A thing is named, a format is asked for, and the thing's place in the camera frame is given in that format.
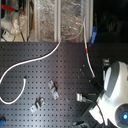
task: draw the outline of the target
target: blue object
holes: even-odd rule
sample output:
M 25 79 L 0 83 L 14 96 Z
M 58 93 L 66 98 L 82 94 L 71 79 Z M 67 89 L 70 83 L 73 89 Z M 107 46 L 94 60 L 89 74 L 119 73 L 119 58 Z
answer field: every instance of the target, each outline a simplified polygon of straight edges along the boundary
M 5 123 L 5 120 L 0 120 L 0 126 L 2 126 Z
M 128 115 L 127 115 L 127 114 L 124 114 L 124 115 L 123 115 L 123 119 L 124 119 L 124 120 L 127 120 L 127 119 L 128 119 Z
M 96 26 L 93 27 L 93 31 L 92 31 L 92 39 L 91 39 L 91 44 L 94 44 L 95 39 L 96 39 L 96 35 L 97 35 L 97 30 L 98 28 Z

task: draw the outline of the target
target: white cable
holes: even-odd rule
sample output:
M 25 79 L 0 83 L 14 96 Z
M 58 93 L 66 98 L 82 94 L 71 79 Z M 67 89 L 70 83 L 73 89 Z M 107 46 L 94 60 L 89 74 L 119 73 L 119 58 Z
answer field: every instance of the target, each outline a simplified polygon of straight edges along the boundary
M 13 104 L 15 103 L 22 95 L 22 93 L 24 92 L 24 89 L 25 89 L 25 85 L 26 85 L 26 78 L 23 79 L 23 88 L 21 90 L 21 93 L 19 94 L 19 96 L 12 102 L 6 102 L 6 101 L 3 101 L 3 99 L 0 97 L 0 101 L 6 105 L 10 105 L 10 104 Z
M 93 69 L 92 69 L 92 66 L 91 66 L 91 63 L 90 63 L 89 55 L 88 55 L 88 47 L 87 47 L 87 41 L 86 41 L 85 17 L 84 17 L 84 42 L 85 42 L 85 49 L 86 49 L 86 56 L 87 56 L 88 65 L 89 65 L 89 68 L 91 70 L 92 76 L 95 77 L 95 74 L 93 72 Z
M 84 27 L 84 25 L 82 25 L 80 32 L 75 37 L 69 38 L 69 39 L 65 39 L 65 40 L 73 40 L 73 39 L 76 39 L 82 33 L 83 27 Z
M 17 64 L 15 64 L 15 65 L 12 65 L 12 66 L 11 66 L 10 68 L 8 68 L 8 69 L 4 72 L 4 74 L 2 75 L 2 77 L 1 77 L 1 79 L 0 79 L 0 84 L 2 83 L 2 80 L 3 80 L 3 78 L 5 77 L 5 75 L 6 75 L 11 69 L 13 69 L 14 67 L 17 67 L 17 66 L 19 66 L 19 65 L 23 65 L 23 64 L 30 63 L 30 62 L 42 60 L 42 59 L 44 59 L 44 58 L 50 56 L 51 54 L 53 54 L 53 53 L 57 50 L 57 48 L 59 47 L 60 43 L 61 43 L 61 39 L 60 39 L 59 43 L 57 44 L 57 46 L 56 46 L 50 53 L 48 53 L 47 55 L 45 55 L 45 56 L 43 56 L 43 57 L 39 57 L 39 58 L 36 58 L 36 59 L 27 60 L 27 61 L 24 61 L 24 62 L 17 63 Z M 0 97 L 0 101 L 3 102 L 4 104 L 13 104 L 13 103 L 15 103 L 15 102 L 20 98 L 20 96 L 22 95 L 22 93 L 23 93 L 23 91 L 24 91 L 24 88 L 25 88 L 25 84 L 26 84 L 26 79 L 24 79 L 24 85 L 23 85 L 23 89 L 22 89 L 21 93 L 19 94 L 19 96 L 18 96 L 13 102 L 7 103 L 7 102 L 3 101 L 1 97 Z

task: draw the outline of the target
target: black pegboard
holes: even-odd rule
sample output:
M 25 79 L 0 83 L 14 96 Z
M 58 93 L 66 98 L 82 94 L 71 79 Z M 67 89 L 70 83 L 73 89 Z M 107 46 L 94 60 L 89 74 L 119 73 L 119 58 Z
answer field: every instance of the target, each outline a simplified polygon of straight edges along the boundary
M 43 56 L 49 53 L 56 43 L 1 43 L 0 76 L 11 65 Z M 102 59 L 111 62 L 127 62 L 127 44 L 95 44 L 89 46 L 89 55 L 94 71 L 102 81 Z M 93 127 L 96 121 L 88 113 L 81 114 L 89 104 L 76 102 L 76 93 L 95 92 L 80 68 L 86 62 L 84 44 L 62 43 L 50 57 L 22 65 L 11 70 L 0 86 L 0 95 L 6 101 L 15 99 L 22 89 L 23 78 L 27 84 L 21 98 L 13 105 L 0 102 L 0 116 L 7 121 L 1 128 L 71 128 L 75 121 L 87 120 Z M 58 88 L 59 99 L 54 100 L 48 82 L 53 80 Z M 43 97 L 45 105 L 32 114 L 29 108 L 36 99 Z

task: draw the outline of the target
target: black surface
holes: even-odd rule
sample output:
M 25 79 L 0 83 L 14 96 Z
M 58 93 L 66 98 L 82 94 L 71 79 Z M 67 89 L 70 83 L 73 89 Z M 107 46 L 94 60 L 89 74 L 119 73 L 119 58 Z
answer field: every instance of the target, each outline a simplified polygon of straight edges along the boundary
M 1 76 L 17 62 L 47 54 L 56 43 L 1 43 L 0 46 Z M 110 58 L 110 63 L 117 60 L 127 63 L 128 45 L 95 44 L 89 47 L 89 56 L 98 81 L 102 83 L 103 58 Z M 1 128 L 71 128 L 76 121 L 88 121 L 92 127 L 96 126 L 97 122 L 89 113 L 81 116 L 89 104 L 76 102 L 77 92 L 96 91 L 80 72 L 83 64 L 87 65 L 84 44 L 62 43 L 50 57 L 11 70 L 0 85 L 0 96 L 4 100 L 12 101 L 18 96 L 24 76 L 27 76 L 27 84 L 15 104 L 4 105 L 0 102 L 0 116 L 6 118 Z M 47 84 L 51 79 L 56 83 L 60 96 L 56 101 Z M 39 97 L 43 97 L 46 103 L 32 114 L 29 108 Z

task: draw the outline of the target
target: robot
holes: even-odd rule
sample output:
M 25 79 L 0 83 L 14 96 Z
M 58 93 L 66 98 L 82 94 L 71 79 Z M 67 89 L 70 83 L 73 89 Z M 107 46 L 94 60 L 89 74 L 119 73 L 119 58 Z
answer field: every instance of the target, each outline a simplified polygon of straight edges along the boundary
M 100 124 L 108 125 L 108 119 L 118 128 L 128 127 L 128 65 L 117 61 L 106 71 L 104 91 L 96 101 L 97 105 L 89 113 Z

